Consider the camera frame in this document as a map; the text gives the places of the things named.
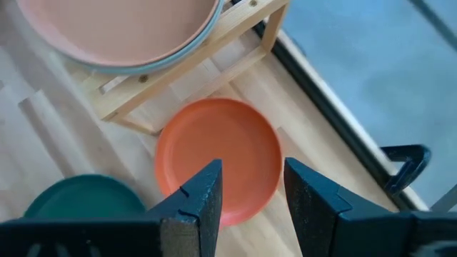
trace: wooden dish rack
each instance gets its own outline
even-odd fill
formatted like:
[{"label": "wooden dish rack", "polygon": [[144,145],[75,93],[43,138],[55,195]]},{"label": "wooden dish rack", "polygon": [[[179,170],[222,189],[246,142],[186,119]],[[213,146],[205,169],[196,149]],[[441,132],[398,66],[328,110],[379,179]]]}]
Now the wooden dish rack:
[{"label": "wooden dish rack", "polygon": [[[237,77],[272,48],[289,5],[289,0],[243,0],[222,13],[209,37],[183,61],[164,70],[140,76],[116,76],[93,73],[84,78],[81,88],[89,98],[96,115],[103,121],[114,122],[148,135],[158,135],[163,124],[157,126],[136,120],[128,114],[143,102],[159,94],[170,83],[198,66],[219,49],[237,39],[244,32],[268,17],[260,46],[222,71],[216,78],[188,97],[185,102],[211,95],[221,86]],[[104,92],[102,87],[116,84]]]}]

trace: wooden frame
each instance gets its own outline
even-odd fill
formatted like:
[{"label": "wooden frame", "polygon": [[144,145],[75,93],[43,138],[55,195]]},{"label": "wooden frame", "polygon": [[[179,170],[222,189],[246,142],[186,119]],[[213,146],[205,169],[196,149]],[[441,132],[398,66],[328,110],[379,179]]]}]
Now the wooden frame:
[{"label": "wooden frame", "polygon": [[[125,77],[95,73],[84,79],[81,87],[101,120],[115,122],[141,133],[156,135],[160,133],[164,124],[145,124],[127,115],[146,100],[160,93],[171,82],[199,65],[204,59],[211,57],[219,49],[269,17],[261,45],[223,71],[213,81],[194,92],[184,102],[207,97],[237,77],[273,48],[288,4],[289,0],[240,1],[222,13],[207,40],[178,64],[141,76]],[[115,86],[103,92],[103,88],[107,85],[109,87],[110,83]]]}]

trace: orange plate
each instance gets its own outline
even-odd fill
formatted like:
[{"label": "orange plate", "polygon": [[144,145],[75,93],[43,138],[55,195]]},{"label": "orange plate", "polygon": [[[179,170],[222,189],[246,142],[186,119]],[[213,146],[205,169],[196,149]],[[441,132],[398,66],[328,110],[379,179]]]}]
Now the orange plate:
[{"label": "orange plate", "polygon": [[156,177],[169,196],[215,158],[222,159],[221,225],[246,221],[268,203],[282,170],[279,140],[255,109],[204,99],[180,110],[157,143]]}]

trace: dark green plate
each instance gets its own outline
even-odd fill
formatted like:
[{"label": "dark green plate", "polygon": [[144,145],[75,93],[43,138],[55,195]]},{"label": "dark green plate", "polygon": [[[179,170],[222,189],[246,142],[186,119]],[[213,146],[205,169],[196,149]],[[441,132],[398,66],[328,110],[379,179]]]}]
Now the dark green plate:
[{"label": "dark green plate", "polygon": [[24,214],[27,218],[121,218],[145,213],[128,186],[102,175],[80,175],[55,183]]}]

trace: light wood floor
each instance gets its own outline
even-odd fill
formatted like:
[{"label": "light wood floor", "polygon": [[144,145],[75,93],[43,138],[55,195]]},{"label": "light wood floor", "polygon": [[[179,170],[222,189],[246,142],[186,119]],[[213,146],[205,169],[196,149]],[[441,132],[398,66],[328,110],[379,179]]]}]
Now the light wood floor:
[{"label": "light wood floor", "polygon": [[[248,33],[196,70],[185,74],[135,116],[166,122],[192,94],[258,43]],[[156,138],[99,121],[82,92],[75,65],[49,51],[25,24],[13,1],[0,2],[0,219],[20,217],[43,190],[83,173],[122,179],[148,206],[163,199],[154,178]],[[297,87],[280,63],[267,56],[213,96],[255,106],[278,131],[293,156],[351,191],[392,211],[345,143]],[[300,256],[283,184],[251,220],[219,234],[217,256]]]}]

